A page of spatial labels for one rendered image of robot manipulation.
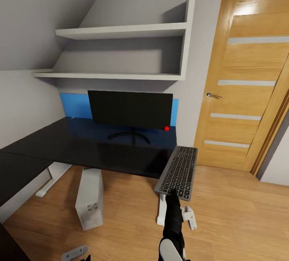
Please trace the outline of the keyboard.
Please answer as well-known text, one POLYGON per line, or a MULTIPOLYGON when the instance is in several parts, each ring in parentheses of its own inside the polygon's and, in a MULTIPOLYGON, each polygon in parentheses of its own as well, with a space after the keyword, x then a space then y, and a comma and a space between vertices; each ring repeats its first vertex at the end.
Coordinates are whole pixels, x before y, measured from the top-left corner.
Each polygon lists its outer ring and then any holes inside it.
POLYGON ((197 152, 195 147, 176 146, 154 192, 171 195, 176 189, 179 199, 191 201, 197 152))

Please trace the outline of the monitor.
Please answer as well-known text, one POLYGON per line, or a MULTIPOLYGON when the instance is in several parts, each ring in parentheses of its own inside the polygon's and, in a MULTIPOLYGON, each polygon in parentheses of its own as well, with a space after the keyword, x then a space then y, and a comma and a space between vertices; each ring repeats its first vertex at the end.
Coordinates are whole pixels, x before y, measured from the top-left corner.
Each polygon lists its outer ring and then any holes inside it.
POLYGON ((107 124, 132 127, 131 132, 115 133, 136 134, 137 128, 170 130, 173 94, 151 92, 120 92, 88 90, 90 108, 94 124, 107 124))

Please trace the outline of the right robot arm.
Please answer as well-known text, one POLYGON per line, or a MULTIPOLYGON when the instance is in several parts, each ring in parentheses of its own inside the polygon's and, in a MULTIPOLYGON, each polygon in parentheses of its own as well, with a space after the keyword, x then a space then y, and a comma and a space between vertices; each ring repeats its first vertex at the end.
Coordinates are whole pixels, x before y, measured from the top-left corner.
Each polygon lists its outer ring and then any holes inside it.
POLYGON ((188 221, 191 230, 196 229, 196 220, 193 210, 189 207, 180 206, 176 189, 171 195, 165 197, 167 210, 163 239, 159 245, 158 261, 191 261, 185 260, 185 243, 181 233, 183 221, 188 221))

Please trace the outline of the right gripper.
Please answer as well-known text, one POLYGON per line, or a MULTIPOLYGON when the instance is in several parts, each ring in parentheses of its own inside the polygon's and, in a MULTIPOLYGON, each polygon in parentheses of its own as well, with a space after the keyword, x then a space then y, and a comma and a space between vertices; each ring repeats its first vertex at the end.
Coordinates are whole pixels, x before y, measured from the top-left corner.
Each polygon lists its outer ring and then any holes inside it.
POLYGON ((179 197, 177 195, 176 189, 173 189, 173 192, 171 195, 166 195, 165 200, 167 203, 165 221, 167 219, 175 219, 182 226, 183 218, 182 218, 181 209, 180 209, 181 207, 180 201, 179 201, 179 197))

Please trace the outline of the desktop computer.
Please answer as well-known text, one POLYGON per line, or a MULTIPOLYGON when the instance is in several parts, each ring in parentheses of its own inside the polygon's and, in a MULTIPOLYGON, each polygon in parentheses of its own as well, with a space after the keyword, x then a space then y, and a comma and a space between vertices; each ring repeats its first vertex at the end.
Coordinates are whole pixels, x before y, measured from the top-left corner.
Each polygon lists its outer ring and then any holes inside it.
POLYGON ((75 208, 84 231, 103 225, 104 185, 100 169, 83 168, 75 208))

